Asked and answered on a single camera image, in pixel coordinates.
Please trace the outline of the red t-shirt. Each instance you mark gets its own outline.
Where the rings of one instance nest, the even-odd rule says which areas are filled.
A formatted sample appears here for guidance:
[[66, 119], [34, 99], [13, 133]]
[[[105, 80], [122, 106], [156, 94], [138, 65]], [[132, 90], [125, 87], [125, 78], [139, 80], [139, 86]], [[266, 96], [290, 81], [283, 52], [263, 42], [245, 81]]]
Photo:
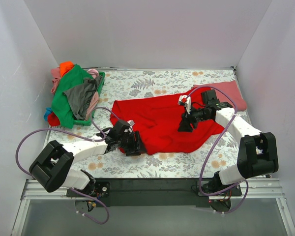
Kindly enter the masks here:
[[117, 119], [134, 121], [133, 129], [140, 133], [147, 154], [191, 153], [207, 139], [223, 131], [213, 120], [199, 122], [192, 132], [179, 132], [178, 127], [184, 108], [178, 105], [180, 94], [143, 99], [116, 100], [113, 104], [111, 123]]

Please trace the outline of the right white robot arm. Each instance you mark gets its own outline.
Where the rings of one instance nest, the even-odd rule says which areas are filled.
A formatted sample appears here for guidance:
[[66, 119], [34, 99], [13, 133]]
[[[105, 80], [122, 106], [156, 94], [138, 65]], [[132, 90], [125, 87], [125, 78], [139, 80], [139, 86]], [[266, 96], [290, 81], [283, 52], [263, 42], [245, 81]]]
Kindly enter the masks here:
[[271, 132], [262, 132], [237, 115], [232, 101], [221, 102], [214, 89], [201, 93], [204, 107], [193, 107], [190, 95], [181, 95], [178, 104], [184, 107], [179, 132], [192, 132], [198, 123], [212, 120], [221, 125], [238, 142], [236, 164], [217, 171], [207, 183], [199, 183], [199, 192], [204, 196], [224, 195], [237, 184], [278, 171], [276, 138]]

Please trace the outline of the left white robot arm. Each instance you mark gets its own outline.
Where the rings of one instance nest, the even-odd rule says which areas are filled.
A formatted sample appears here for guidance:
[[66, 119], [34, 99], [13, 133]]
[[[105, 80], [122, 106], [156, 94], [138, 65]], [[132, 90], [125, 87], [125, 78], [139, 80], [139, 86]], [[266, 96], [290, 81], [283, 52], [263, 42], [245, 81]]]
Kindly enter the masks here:
[[71, 166], [94, 155], [103, 155], [118, 148], [127, 156], [146, 153], [140, 133], [132, 129], [134, 122], [118, 120], [93, 136], [89, 141], [61, 144], [50, 141], [29, 168], [30, 174], [45, 188], [54, 192], [60, 187], [74, 188], [83, 196], [95, 194], [95, 178], [84, 170]]

